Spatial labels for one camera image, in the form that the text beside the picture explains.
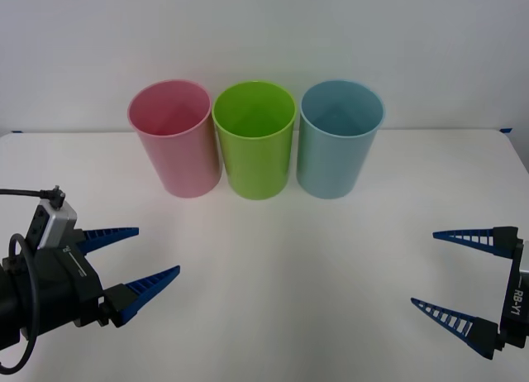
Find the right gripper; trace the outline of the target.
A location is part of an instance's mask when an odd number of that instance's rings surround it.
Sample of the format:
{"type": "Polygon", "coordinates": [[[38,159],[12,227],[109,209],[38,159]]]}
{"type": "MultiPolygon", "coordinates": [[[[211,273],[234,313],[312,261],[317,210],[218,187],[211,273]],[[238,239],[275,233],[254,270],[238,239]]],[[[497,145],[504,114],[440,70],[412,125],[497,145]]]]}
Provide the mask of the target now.
{"type": "Polygon", "coordinates": [[[523,348],[528,338],[528,241],[519,239],[517,232],[517,227],[505,226],[432,233],[434,239],[512,260],[499,334],[494,322],[410,298],[417,309],[488,360],[506,345],[523,348]]]}

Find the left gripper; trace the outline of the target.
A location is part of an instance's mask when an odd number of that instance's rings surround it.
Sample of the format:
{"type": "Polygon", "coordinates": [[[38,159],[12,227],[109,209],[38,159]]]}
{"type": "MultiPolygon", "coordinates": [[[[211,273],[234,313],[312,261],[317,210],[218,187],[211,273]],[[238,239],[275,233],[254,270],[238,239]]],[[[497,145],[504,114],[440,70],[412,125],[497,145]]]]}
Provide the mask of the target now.
{"type": "Polygon", "coordinates": [[[46,333],[70,322],[76,327],[93,322],[101,327],[109,322],[123,327],[161,293],[179,275],[179,265],[103,291],[97,272],[86,259],[90,252],[138,234],[138,227],[68,228],[56,246],[39,249],[39,332],[46,333]]]}

